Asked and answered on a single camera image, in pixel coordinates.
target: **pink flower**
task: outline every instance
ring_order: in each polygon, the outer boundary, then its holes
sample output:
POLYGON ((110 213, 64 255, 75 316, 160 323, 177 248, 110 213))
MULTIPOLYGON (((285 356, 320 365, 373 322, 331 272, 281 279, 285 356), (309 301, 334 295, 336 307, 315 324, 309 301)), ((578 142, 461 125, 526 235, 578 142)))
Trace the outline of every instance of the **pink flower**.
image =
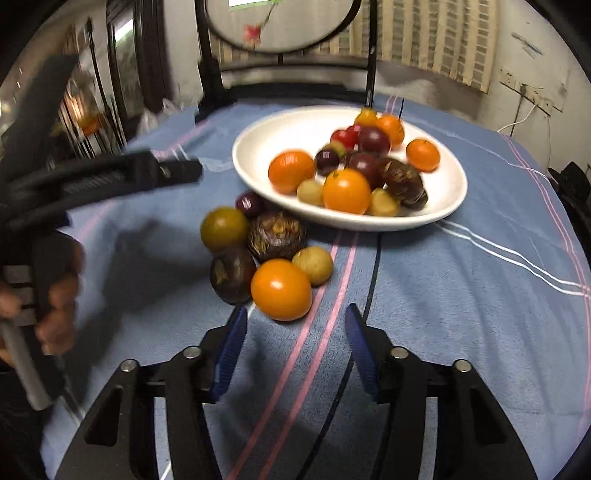
POLYGON ((244 42, 252 42, 253 45, 260 45, 261 43, 262 25, 244 25, 244 42))

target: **plastic bag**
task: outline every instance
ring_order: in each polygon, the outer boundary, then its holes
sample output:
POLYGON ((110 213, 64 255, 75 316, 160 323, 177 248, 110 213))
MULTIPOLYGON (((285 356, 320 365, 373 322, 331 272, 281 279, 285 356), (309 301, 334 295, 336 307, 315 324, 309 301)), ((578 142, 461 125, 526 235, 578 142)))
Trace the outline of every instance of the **plastic bag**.
POLYGON ((152 113, 148 109, 145 109, 144 113, 142 114, 142 118, 139 120, 137 132, 138 137, 140 135, 145 135, 146 133, 148 133, 151 130, 154 130, 155 128, 158 128, 159 124, 161 124, 170 116, 178 112, 178 107, 167 98, 162 100, 162 110, 160 110, 160 113, 158 115, 152 113))

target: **orange fruit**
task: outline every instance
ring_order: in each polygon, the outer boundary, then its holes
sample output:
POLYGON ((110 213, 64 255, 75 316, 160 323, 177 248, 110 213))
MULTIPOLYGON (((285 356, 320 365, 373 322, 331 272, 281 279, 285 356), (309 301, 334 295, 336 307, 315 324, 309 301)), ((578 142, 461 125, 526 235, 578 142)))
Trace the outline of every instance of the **orange fruit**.
POLYGON ((378 114, 375 110, 364 106, 361 109, 361 113, 355 118, 355 125, 362 125, 364 127, 375 127, 376 122, 378 121, 378 114))
POLYGON ((312 305, 312 285, 301 268, 276 258, 261 265, 251 281, 252 301, 274 320, 303 317, 312 305))
POLYGON ((325 208, 363 215, 371 202, 371 188, 357 170, 334 170, 324 181, 322 201, 325 208))
POLYGON ((441 154, 429 140, 416 138, 407 145, 407 159, 419 171, 433 171, 439 166, 441 154))
POLYGON ((273 159, 267 174, 276 191, 291 195, 304 180, 314 178, 316 165, 303 150, 288 150, 273 159))
POLYGON ((376 123, 382 132, 390 137, 392 147, 399 146, 404 140, 404 127, 398 118, 388 113, 384 113, 376 123))

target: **pile of fruit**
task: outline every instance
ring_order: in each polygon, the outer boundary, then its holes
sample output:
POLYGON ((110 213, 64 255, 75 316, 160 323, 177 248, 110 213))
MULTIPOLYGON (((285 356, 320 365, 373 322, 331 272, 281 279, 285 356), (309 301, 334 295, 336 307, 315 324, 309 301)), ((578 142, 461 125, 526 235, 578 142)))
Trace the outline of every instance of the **pile of fruit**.
POLYGON ((312 287, 332 275, 333 261, 323 248, 305 247, 306 230, 298 219, 265 210, 263 199, 249 191, 235 207, 206 215, 200 233, 213 254, 209 281, 227 303, 252 299, 274 320, 296 320, 310 310, 312 287))
POLYGON ((378 117, 363 108, 354 124, 336 130, 315 158, 302 150, 277 155, 269 165, 269 181, 279 193, 339 212, 396 216, 400 205, 420 210, 428 196, 419 172, 436 170, 441 155, 429 140, 417 138, 406 147, 408 164, 390 157, 404 135, 395 116, 378 117))

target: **white plate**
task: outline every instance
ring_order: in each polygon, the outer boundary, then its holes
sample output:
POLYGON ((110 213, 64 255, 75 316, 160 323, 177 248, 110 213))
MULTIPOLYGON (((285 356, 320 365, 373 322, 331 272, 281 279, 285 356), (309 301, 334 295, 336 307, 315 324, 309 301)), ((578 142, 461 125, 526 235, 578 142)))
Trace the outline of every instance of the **white plate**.
POLYGON ((358 108, 312 106, 286 110, 248 126, 234 142, 232 158, 242 180, 262 197, 302 218, 324 225, 357 231, 396 231, 416 228, 440 220, 464 201, 468 190, 466 174, 455 155, 428 133, 404 123, 406 136, 390 155, 406 162, 406 145, 415 138, 427 138, 439 149, 441 163, 433 173, 421 173, 429 201, 419 212, 405 211, 396 217, 353 215, 299 201, 277 193, 267 177, 269 164, 285 150, 300 149, 312 157, 330 141, 333 131, 353 124, 358 108))

